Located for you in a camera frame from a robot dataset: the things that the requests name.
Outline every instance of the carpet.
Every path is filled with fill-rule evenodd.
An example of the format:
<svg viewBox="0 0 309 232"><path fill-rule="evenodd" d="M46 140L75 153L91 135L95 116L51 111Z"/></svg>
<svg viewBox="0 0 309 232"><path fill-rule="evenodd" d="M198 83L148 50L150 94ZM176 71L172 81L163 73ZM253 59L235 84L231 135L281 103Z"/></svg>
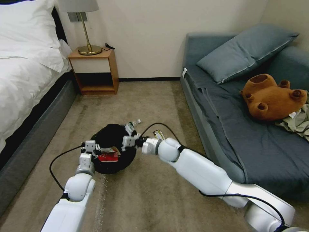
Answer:
<svg viewBox="0 0 309 232"><path fill-rule="evenodd" d="M203 152L196 127L178 81L122 82L118 94L77 96L54 138L9 208L0 218L0 232L40 231L62 192L49 174L58 154L90 139L108 123L141 119L142 132L154 122L166 123L186 146ZM163 126L166 137L172 134ZM54 163L62 185L74 175L79 150ZM218 198L205 198L156 156L140 150L132 164L113 175L96 173L96 188L89 201L82 231L251 231L235 209ZM296 208L296 226L309 228L309 204L290 202Z"/></svg>

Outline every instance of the white wall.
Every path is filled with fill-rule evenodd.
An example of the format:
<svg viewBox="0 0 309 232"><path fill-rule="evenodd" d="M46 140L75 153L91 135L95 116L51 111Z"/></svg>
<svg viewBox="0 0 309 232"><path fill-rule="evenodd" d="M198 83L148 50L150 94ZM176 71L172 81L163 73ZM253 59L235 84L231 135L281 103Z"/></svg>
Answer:
<svg viewBox="0 0 309 232"><path fill-rule="evenodd" d="M299 32L294 45L309 51L309 0L269 0L261 21Z"/></svg>
<svg viewBox="0 0 309 232"><path fill-rule="evenodd" d="M97 0L87 13L92 44L116 47L120 78L180 76L188 32L239 32L258 23L267 0ZM81 23L60 13L70 46L85 45Z"/></svg>

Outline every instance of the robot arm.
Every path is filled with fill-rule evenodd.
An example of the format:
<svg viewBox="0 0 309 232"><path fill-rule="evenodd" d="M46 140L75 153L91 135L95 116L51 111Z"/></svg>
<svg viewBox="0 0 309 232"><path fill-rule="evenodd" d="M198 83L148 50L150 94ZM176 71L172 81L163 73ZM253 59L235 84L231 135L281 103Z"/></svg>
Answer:
<svg viewBox="0 0 309 232"><path fill-rule="evenodd" d="M277 232L285 229L281 226L282 220L279 214L266 203L278 210L283 217L285 226L291 226L295 209L290 204L257 185L244 185L232 181L222 168L172 138L159 140L149 137L143 138L139 135L124 136L122 144L123 150L126 147L137 146L142 148L144 154L158 155L162 161L174 167L203 195L218 196L227 204L237 208L251 203L245 214L245 219L256 231ZM67 181L63 196L52 209L42 232L80 231L87 202L95 186L95 181L92 178L94 164L91 162L92 156L95 156L95 149L100 148L94 140L86 141L76 174ZM300 229L289 228L284 231L296 232Z"/></svg>
<svg viewBox="0 0 309 232"><path fill-rule="evenodd" d="M241 194L256 197L274 206L283 216L285 226L291 226L295 209L287 202L259 187L232 181L225 170L202 155L185 148L172 138L158 140L141 138L136 143L144 154L156 154L176 169L179 175L194 185L204 195ZM246 221L257 231L277 231L281 225L279 215L274 209L257 199L246 197L220 197L227 204L242 208L251 202L245 214Z"/></svg>
<svg viewBox="0 0 309 232"><path fill-rule="evenodd" d="M65 185L59 202L49 214L41 232L78 232L81 229L86 206L95 187L92 153L96 147L94 140L86 141L85 153L80 155L75 176Z"/></svg>

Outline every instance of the white pillow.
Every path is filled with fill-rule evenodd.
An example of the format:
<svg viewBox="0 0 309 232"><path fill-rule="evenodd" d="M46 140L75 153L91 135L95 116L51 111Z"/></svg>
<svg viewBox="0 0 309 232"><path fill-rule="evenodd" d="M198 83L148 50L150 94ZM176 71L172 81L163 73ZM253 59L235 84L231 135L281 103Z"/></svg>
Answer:
<svg viewBox="0 0 309 232"><path fill-rule="evenodd" d="M53 7L54 0L0 5L0 58L28 58L61 72L64 62Z"/></svg>
<svg viewBox="0 0 309 232"><path fill-rule="evenodd" d="M59 49L53 7L54 0L0 5L0 41L13 40Z"/></svg>

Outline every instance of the green clothing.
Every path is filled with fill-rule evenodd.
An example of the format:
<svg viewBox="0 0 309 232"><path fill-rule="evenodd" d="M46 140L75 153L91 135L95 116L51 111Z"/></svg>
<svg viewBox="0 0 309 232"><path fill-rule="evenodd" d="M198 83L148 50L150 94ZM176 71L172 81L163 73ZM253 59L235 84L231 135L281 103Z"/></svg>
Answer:
<svg viewBox="0 0 309 232"><path fill-rule="evenodd" d="M287 131L295 132L304 137L309 142L309 92L306 104L296 112L296 115L290 116L276 122L277 126L284 127Z"/></svg>

